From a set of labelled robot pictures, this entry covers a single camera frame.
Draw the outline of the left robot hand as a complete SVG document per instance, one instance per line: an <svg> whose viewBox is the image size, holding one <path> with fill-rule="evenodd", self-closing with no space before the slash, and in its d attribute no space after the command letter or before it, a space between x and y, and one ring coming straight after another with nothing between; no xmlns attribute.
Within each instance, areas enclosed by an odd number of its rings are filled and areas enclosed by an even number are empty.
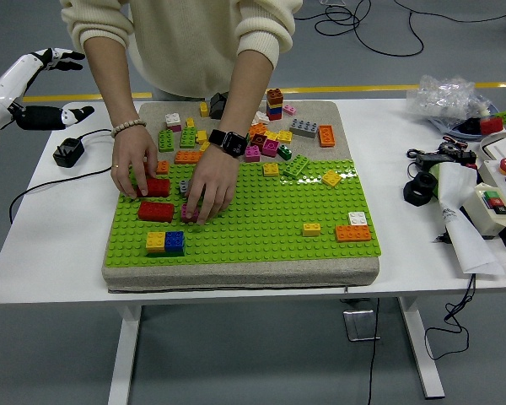
<svg viewBox="0 0 506 405"><path fill-rule="evenodd" d="M84 55L62 48L46 48L21 56L0 77L0 131L11 122L24 130L62 130L94 113L94 108L61 109L52 106L22 106L26 90L42 71L80 70Z"/></svg>

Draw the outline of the person's left hand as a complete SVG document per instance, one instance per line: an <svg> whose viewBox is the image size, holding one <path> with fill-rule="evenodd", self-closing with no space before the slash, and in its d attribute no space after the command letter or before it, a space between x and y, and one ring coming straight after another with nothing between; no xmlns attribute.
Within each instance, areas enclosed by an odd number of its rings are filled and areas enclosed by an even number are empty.
<svg viewBox="0 0 506 405"><path fill-rule="evenodd" d="M234 199L240 162L216 145L209 146L198 161L189 184L186 217L198 210L196 223L227 209Z"/></svg>

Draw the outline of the person's right hand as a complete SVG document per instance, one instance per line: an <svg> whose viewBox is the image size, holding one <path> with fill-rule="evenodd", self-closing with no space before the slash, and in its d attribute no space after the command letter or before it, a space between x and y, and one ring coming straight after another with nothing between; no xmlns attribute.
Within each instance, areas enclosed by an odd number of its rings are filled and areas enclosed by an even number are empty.
<svg viewBox="0 0 506 405"><path fill-rule="evenodd" d="M120 125L115 135L112 153L111 178L121 194L130 198L148 193L147 177L156 176L157 149L141 120Z"/></svg>

